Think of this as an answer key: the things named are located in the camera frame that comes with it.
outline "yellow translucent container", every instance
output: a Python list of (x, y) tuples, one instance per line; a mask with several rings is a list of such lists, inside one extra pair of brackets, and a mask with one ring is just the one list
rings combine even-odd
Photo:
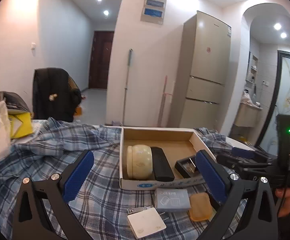
[(189, 197), (189, 217), (192, 221), (208, 220), (212, 216), (212, 205), (207, 193), (196, 193)]

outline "person's hand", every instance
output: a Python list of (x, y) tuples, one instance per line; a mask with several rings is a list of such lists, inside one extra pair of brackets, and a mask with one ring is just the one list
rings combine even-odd
[[(275, 191), (275, 195), (278, 198), (282, 198), (283, 194), (284, 194), (284, 190), (285, 190), (284, 188), (277, 188)], [(278, 217), (285, 217), (285, 216), (289, 215), (289, 213), (290, 213), (290, 188), (288, 188), (286, 190), (285, 201), (280, 208)]]

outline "blue logo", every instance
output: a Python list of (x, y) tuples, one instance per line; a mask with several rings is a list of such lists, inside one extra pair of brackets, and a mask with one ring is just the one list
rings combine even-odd
[(146, 183), (144, 183), (144, 184), (138, 184), (137, 186), (138, 187), (153, 187), (154, 184), (146, 184)]

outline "small gray product box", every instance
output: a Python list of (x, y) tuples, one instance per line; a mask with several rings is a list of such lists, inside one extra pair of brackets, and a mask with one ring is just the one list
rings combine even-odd
[(157, 188), (155, 190), (157, 212), (183, 212), (190, 209), (187, 189)]

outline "brown wooden door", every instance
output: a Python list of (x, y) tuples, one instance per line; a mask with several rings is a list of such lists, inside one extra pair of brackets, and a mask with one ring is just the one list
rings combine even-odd
[(89, 88), (107, 89), (110, 53), (114, 32), (94, 32), (89, 69)]

